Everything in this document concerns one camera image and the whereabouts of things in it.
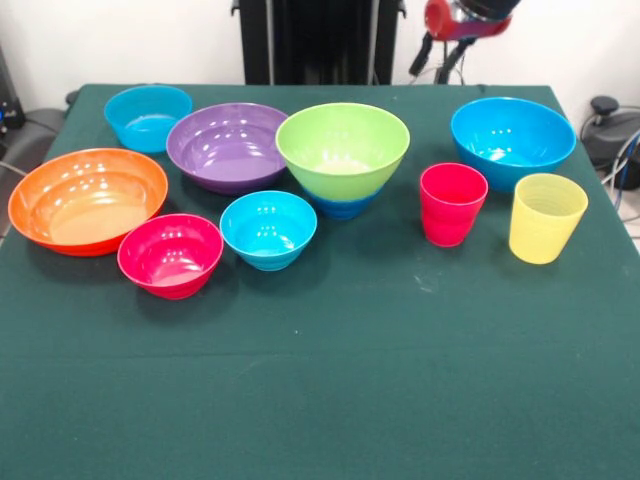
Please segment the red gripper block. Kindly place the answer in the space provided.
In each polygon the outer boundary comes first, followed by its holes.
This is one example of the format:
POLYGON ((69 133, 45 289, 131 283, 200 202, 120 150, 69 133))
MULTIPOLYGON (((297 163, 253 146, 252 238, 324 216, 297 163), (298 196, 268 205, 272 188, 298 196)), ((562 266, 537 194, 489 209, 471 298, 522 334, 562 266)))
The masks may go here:
POLYGON ((438 82, 448 83, 451 72, 471 45, 470 39, 492 37, 504 32, 512 19, 512 1, 430 0, 425 6, 424 34, 420 50, 409 67, 418 77, 424 70, 436 41, 459 41, 438 71, 438 82))

